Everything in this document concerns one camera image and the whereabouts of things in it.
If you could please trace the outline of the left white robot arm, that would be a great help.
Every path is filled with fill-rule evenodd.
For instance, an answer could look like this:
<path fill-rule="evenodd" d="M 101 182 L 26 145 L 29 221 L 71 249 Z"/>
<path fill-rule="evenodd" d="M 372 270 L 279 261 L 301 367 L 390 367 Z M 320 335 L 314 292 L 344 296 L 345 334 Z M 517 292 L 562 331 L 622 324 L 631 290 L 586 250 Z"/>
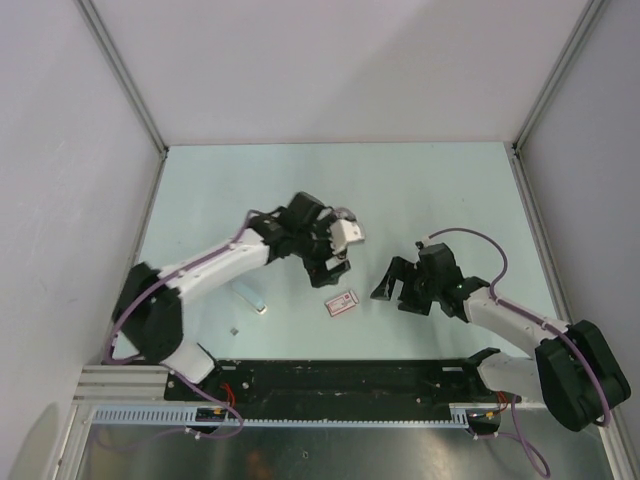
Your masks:
<path fill-rule="evenodd" d="M 162 268 L 141 262 L 129 270 L 112 314 L 114 335 L 135 348 L 134 361 L 163 366 L 186 380 L 197 398 L 221 387 L 216 361 L 184 334 L 185 306 L 243 274 L 295 256 L 314 288 L 335 285 L 349 271 L 348 248 L 365 238 L 356 216 L 306 192 L 271 212 L 250 210 L 224 243 Z"/>

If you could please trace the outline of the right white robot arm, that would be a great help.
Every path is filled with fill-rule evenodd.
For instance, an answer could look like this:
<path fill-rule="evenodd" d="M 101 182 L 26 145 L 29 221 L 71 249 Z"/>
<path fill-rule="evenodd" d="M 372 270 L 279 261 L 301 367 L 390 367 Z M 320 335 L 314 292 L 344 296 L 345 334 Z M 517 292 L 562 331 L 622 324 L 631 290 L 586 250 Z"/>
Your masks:
<path fill-rule="evenodd" d="M 545 404 L 574 432 L 609 425 L 613 408 L 630 397 L 631 387 L 594 323 L 541 316 L 499 296 L 489 282 L 464 276 L 446 244 L 417 246 L 416 262 L 391 259 L 372 299 L 395 299 L 399 310 L 419 315 L 429 315 L 438 304 L 447 316 L 489 330 L 526 354 L 475 355 L 476 367 L 461 376 L 469 399 L 484 401 L 504 391 Z"/>

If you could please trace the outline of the red white staples box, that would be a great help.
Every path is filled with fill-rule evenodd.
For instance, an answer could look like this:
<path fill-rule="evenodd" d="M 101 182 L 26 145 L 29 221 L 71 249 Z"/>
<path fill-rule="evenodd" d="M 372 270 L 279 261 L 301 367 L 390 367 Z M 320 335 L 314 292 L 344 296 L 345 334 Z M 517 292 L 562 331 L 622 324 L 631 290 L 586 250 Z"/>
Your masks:
<path fill-rule="evenodd" d="M 343 314 L 359 304 L 359 299 L 354 291 L 349 290 L 327 300 L 324 305 L 331 317 Z"/>

